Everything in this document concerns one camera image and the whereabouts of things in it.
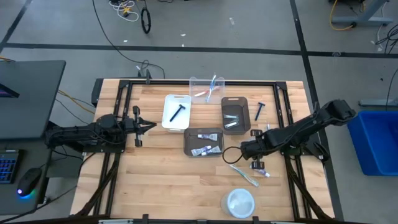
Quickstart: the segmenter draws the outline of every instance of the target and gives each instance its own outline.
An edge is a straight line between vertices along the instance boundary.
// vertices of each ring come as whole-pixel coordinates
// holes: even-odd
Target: concrete floor
[[[300,51],[289,0],[174,0],[172,4],[148,0],[152,17],[149,35],[143,33],[139,22],[118,18],[107,0],[95,2],[103,27],[115,45]],[[371,43],[375,40],[378,27],[333,31],[328,26],[331,4],[327,0],[295,2],[307,50],[381,54],[378,47]],[[24,3],[24,0],[0,0],[0,40]],[[359,6],[353,6],[359,13]],[[384,15],[398,22],[397,10],[398,2],[391,1],[385,7]],[[336,8],[336,15],[352,13],[344,4]],[[380,36],[384,37],[390,27],[392,25],[383,27]],[[33,0],[7,43],[109,45],[98,25],[90,0]],[[96,78],[133,77],[137,74],[137,64],[125,60],[114,50],[5,47],[0,53],[19,61],[65,60],[67,66],[60,89],[85,101],[90,101]],[[208,78],[217,73],[225,79],[302,80],[308,101],[311,102],[306,71],[299,55],[133,50],[123,53],[135,60],[148,59],[162,66],[167,78]],[[396,58],[310,57],[320,104],[341,98],[359,111],[358,100],[385,98],[389,80],[398,66]],[[154,78],[162,77],[159,69],[150,70]],[[398,90],[393,88],[391,95],[397,94]],[[84,121],[93,119],[91,114],[82,111],[63,96],[57,98]],[[61,126],[82,125],[59,103],[53,107],[51,120]],[[361,172],[347,128],[329,127],[326,133],[344,219],[352,222],[395,223],[398,178],[365,176]],[[62,162],[70,167],[79,165],[75,159]],[[77,177],[68,176],[59,167],[55,164],[51,172],[54,175],[62,174],[65,178],[50,181],[49,196],[56,197],[76,184]],[[71,192],[52,206],[19,220],[66,217],[72,200]]]

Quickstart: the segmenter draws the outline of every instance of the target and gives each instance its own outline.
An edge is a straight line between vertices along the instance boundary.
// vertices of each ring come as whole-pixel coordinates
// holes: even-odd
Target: keyboard
[[[0,150],[0,184],[13,183],[19,156],[19,150]]]

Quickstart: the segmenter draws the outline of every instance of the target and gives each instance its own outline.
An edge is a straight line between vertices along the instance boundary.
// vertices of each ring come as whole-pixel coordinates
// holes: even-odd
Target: wooden table
[[[95,119],[113,112],[118,83],[118,79],[104,80]],[[310,110],[303,83],[287,82],[287,87],[294,121],[308,116]],[[221,210],[220,201],[229,191],[244,188],[253,194],[256,201],[253,215],[260,220],[293,220],[285,162],[278,152],[263,158],[266,170],[271,174],[269,178],[251,170],[250,161],[241,159],[236,164],[260,183],[258,188],[232,170],[221,157],[189,158],[183,153],[183,134],[166,131],[161,122],[166,95],[188,95],[188,91],[187,85],[133,86],[130,106],[140,107],[141,116],[158,125],[142,137],[143,147],[135,148],[135,135],[128,136],[126,152],[121,156],[119,165],[111,217],[142,218],[142,214],[148,213],[150,219],[235,220]],[[226,96],[244,96],[248,99],[252,129],[265,130],[267,123],[271,124],[271,128],[279,127],[271,87],[226,86]],[[280,100],[285,112],[281,95]],[[255,121],[259,101],[264,102],[266,107]],[[190,128],[222,127],[220,111],[221,105],[192,105]],[[132,110],[129,110],[129,116],[132,117]],[[225,147],[239,146],[249,136],[249,132],[240,136],[224,135]],[[232,149],[226,153],[226,159],[232,161],[239,155],[239,150]],[[71,213],[79,211],[97,188],[103,156],[97,154],[83,166]],[[302,165],[308,191],[319,206],[333,217],[321,162],[312,156],[302,156]],[[304,217],[301,194],[297,188],[296,192],[300,216]],[[101,211],[105,208],[105,196]]]

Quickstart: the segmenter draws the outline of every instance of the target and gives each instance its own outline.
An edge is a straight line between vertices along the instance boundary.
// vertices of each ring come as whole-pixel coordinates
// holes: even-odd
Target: black metal frame
[[[129,108],[129,102],[131,99],[131,92],[132,92],[132,86],[133,85],[146,85],[147,82],[145,79],[135,79],[135,80],[120,80],[119,81],[119,86],[118,86],[118,94],[116,97],[115,101],[115,106],[114,106],[114,114],[118,115],[119,112],[119,107],[121,103],[121,95],[123,92],[124,88],[127,88],[127,96],[126,96],[126,101],[124,105],[124,111],[123,111],[123,118],[127,116],[128,108]],[[152,85],[189,85],[188,80],[151,80],[150,84]],[[288,124],[293,123],[293,116],[291,112],[291,107],[290,107],[290,101],[289,101],[289,95],[287,93],[287,85],[286,82],[264,82],[264,81],[225,81],[225,85],[230,85],[230,86],[269,86],[272,87],[273,92],[274,92],[274,99],[275,99],[275,105],[276,105],[276,113],[278,117],[278,122],[279,122],[279,127],[283,128],[284,127],[284,120],[282,116],[282,108],[281,108],[281,103],[280,103],[280,96],[279,96],[279,90],[282,90],[282,95],[284,97],[284,103],[285,103],[285,108],[286,108],[286,113],[287,113],[287,119],[288,119]],[[119,165],[121,154],[117,153],[115,154],[114,162],[117,163],[117,166]],[[103,167],[101,170],[101,176],[99,179],[99,182],[102,183],[106,172],[108,170],[108,164],[109,164],[109,158],[110,158],[110,153],[106,153],[103,161]],[[291,163],[290,156],[285,155],[285,164]],[[302,168],[302,163],[300,156],[295,157],[295,163],[297,167],[297,175],[298,178],[300,179],[301,183],[305,186],[305,178],[304,178],[304,173],[303,173],[303,168]],[[112,204],[113,204],[113,195],[114,195],[114,190],[116,186],[116,179],[117,179],[117,174],[112,178],[109,192],[108,192],[108,201],[106,202],[106,211],[105,215],[111,214],[111,209],[112,209]],[[293,180],[287,175],[287,180],[289,184],[289,192],[290,192],[290,200],[292,202],[292,211],[293,211],[293,216],[294,220],[299,220],[301,219],[300,217],[300,212],[299,212],[299,206],[297,203],[297,195],[295,191],[295,184]],[[304,202],[304,210],[305,210],[305,218],[311,219],[311,209],[306,201],[306,199],[303,196],[303,202]],[[101,198],[98,200],[94,207],[94,212],[93,215],[98,215],[100,211],[100,205],[101,205]],[[244,223],[241,221],[228,221],[228,223]]]

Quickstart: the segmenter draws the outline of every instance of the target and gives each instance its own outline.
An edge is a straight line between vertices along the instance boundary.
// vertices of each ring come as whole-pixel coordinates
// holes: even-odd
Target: blue plastic bin
[[[361,111],[348,123],[366,175],[398,175],[398,111]]]

